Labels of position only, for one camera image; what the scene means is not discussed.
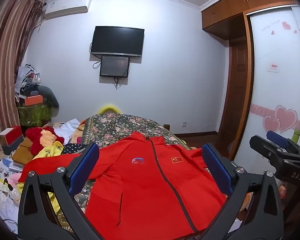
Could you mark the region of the red plush toy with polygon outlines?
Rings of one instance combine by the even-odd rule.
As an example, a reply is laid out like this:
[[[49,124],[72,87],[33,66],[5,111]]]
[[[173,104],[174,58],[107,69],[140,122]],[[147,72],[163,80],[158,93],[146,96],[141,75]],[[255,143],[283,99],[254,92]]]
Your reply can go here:
[[[25,132],[26,137],[32,142],[30,152],[36,156],[43,148],[52,146],[55,141],[64,144],[64,138],[55,133],[53,127],[34,127]]]

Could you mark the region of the white air conditioner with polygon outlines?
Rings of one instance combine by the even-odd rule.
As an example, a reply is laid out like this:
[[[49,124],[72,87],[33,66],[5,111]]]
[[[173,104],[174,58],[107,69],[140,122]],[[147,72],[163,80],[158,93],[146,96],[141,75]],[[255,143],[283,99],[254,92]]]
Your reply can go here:
[[[45,11],[44,18],[52,18],[87,13],[91,0],[57,0],[49,2]]]

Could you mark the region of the green bottle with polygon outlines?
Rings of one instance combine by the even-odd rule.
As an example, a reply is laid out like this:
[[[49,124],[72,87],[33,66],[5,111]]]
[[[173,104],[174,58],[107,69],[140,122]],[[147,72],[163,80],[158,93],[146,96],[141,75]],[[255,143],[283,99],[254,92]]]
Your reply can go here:
[[[291,138],[291,141],[297,144],[299,138],[300,138],[300,130],[299,129],[295,129],[294,133],[293,133],[293,136]]]

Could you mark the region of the red and white box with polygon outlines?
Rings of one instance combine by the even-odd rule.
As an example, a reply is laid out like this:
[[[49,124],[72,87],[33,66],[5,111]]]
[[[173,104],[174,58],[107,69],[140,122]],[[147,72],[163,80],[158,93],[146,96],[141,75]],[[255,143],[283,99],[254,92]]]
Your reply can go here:
[[[23,135],[20,126],[11,126],[0,132],[0,143],[1,145],[11,145],[19,137]]]

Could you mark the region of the small black wall monitor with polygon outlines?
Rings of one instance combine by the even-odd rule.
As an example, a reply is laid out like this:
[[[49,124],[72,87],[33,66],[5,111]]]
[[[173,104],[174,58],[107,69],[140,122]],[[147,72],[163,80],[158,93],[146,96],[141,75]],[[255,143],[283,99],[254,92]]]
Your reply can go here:
[[[100,76],[128,77],[129,64],[129,57],[103,56],[100,65]]]

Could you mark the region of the brown wooden door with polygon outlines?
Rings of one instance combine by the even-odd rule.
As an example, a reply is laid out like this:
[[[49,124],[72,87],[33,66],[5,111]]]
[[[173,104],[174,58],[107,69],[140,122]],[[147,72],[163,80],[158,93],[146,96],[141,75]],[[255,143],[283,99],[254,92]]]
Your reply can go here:
[[[218,132],[220,140],[227,144],[234,141],[238,131],[247,85],[247,71],[247,41],[231,41],[228,85],[221,127]]]

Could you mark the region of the navy patterned folded garment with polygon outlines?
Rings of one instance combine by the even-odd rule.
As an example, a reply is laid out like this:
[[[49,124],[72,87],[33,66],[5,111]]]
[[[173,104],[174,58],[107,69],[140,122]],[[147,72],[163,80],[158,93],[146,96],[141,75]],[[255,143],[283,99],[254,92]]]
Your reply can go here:
[[[64,146],[61,154],[81,153],[85,150],[86,147],[87,147],[86,144],[69,143]]]

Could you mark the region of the yellow pillow behind bed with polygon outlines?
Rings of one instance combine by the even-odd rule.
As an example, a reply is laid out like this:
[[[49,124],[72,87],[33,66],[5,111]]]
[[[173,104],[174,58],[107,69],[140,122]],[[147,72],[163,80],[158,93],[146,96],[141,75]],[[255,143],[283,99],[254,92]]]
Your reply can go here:
[[[121,111],[112,104],[107,104],[101,107],[98,112],[98,114],[103,114],[103,113],[121,113]]]

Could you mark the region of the wooden wardrobe with white doors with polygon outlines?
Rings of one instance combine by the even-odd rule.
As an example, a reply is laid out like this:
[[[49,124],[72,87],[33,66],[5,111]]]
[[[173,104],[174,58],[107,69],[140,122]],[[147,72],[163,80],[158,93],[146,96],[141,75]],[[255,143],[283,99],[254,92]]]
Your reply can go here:
[[[250,148],[250,138],[273,131],[291,139],[294,130],[300,130],[300,6],[296,0],[211,0],[202,7],[202,28],[226,45],[218,131],[228,85],[230,42],[247,41],[247,85],[238,131],[232,143],[219,138],[216,147],[250,171],[264,170],[269,163]]]

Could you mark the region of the red zip jacket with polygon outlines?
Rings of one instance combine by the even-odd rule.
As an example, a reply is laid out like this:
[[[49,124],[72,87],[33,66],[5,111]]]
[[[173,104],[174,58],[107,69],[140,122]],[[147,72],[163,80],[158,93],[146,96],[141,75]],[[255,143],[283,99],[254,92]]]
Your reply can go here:
[[[49,174],[79,154],[39,158],[23,169]],[[167,145],[138,132],[99,148],[99,158],[75,201],[102,239],[180,239],[205,230],[225,203],[202,150]],[[61,209],[61,227],[71,232]]]

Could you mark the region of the floral bed cover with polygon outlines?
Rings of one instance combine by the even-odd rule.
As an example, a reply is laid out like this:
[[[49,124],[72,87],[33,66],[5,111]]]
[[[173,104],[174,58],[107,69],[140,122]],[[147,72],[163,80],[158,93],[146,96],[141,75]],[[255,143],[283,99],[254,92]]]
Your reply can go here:
[[[185,141],[170,132],[169,125],[123,113],[95,114],[82,124],[74,119],[69,122],[51,123],[49,126],[65,139],[66,144],[87,145],[95,142],[103,148],[130,136],[133,132],[139,132],[147,137],[164,137],[168,145],[180,145],[187,150],[191,149]]]

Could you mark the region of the black wall television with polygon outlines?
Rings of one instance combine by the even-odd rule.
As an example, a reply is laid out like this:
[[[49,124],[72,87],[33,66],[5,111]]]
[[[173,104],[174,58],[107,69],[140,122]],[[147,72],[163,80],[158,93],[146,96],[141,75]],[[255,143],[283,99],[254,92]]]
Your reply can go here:
[[[141,57],[145,30],[139,28],[96,26],[91,53]]]

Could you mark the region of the yellow garment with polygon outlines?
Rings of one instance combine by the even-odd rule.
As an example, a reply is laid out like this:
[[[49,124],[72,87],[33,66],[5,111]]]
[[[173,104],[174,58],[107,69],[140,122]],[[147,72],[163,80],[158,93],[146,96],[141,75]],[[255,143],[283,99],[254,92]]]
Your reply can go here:
[[[37,155],[33,157],[31,161],[34,161],[39,158],[48,158],[48,157],[57,157],[60,156],[64,146],[61,142],[55,141],[51,146],[44,147]],[[58,204],[55,194],[48,192],[50,202],[52,204],[53,210],[57,213],[60,210],[60,205]]]

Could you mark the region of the orange box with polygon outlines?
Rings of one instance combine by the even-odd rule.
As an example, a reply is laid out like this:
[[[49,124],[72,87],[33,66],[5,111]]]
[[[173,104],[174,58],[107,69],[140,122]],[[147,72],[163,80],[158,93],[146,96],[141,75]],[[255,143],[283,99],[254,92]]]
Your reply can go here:
[[[25,106],[31,106],[43,103],[42,95],[29,96],[25,99]]]

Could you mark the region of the striped maroon curtain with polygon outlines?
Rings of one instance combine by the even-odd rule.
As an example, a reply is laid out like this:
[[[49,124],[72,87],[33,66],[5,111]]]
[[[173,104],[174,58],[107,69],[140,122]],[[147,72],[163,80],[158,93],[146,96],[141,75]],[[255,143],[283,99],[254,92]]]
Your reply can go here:
[[[0,5],[0,132],[19,124],[14,84],[44,2],[3,0]]]

